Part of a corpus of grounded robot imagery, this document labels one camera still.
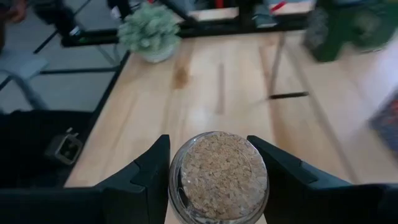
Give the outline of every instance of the green plant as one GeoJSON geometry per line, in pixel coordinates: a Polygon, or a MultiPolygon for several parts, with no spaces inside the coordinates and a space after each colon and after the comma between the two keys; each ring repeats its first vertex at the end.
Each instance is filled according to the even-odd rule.
{"type": "Polygon", "coordinates": [[[173,12],[164,6],[154,6],[146,2],[140,9],[125,18],[120,25],[120,43],[134,52],[155,52],[176,44],[179,27],[173,12]]]}

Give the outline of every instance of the glass jar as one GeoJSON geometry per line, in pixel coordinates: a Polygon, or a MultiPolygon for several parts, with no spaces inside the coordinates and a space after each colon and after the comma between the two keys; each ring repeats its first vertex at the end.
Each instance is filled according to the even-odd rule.
{"type": "Polygon", "coordinates": [[[255,223],[268,194],[261,155],[235,134],[213,131],[191,138],[170,167],[169,200],[183,224],[255,223]]]}

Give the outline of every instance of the white pot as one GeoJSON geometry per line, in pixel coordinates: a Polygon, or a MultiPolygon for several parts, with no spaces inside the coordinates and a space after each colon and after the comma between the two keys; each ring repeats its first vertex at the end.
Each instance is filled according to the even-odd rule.
{"type": "Polygon", "coordinates": [[[157,52],[138,52],[138,54],[147,62],[158,63],[171,57],[178,44],[172,44],[157,52]]]}

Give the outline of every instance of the wooden table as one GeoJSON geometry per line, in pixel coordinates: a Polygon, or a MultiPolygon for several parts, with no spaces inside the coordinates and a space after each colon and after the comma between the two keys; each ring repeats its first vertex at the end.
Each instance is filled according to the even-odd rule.
{"type": "MultiPolygon", "coordinates": [[[[288,4],[281,13],[308,11],[310,7],[309,2],[288,4]]],[[[192,14],[199,19],[222,18],[233,17],[236,10],[192,14]]],[[[350,164],[335,134],[339,130],[326,122],[327,94],[314,87],[324,84],[308,81],[330,67],[309,64],[310,57],[303,55],[302,49],[293,49],[299,46],[299,35],[288,36],[290,51],[300,52],[282,52],[276,93],[309,90],[312,95],[267,99],[267,80],[279,39],[278,33],[185,39],[177,54],[155,65],[131,55],[65,186],[101,182],[145,152],[161,134],[170,135],[173,156],[192,136],[214,130],[243,137],[257,135],[313,166],[359,182],[358,172],[365,170],[355,169],[366,165],[357,165],[361,157],[355,161],[358,167],[350,164]],[[298,66],[295,57],[305,57],[298,63],[306,66],[298,66]],[[298,74],[298,68],[311,75],[298,74]]],[[[178,223],[170,207],[166,223],[178,223]]],[[[264,217],[259,223],[265,223],[264,217]]]]}

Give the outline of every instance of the potted plant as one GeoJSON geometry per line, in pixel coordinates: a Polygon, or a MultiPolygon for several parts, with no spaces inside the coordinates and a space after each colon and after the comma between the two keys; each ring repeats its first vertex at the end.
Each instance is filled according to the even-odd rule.
{"type": "Polygon", "coordinates": [[[178,47],[179,27],[173,12],[164,6],[143,2],[141,7],[125,18],[120,25],[120,43],[138,53],[148,62],[157,63],[169,58],[178,47]]]}

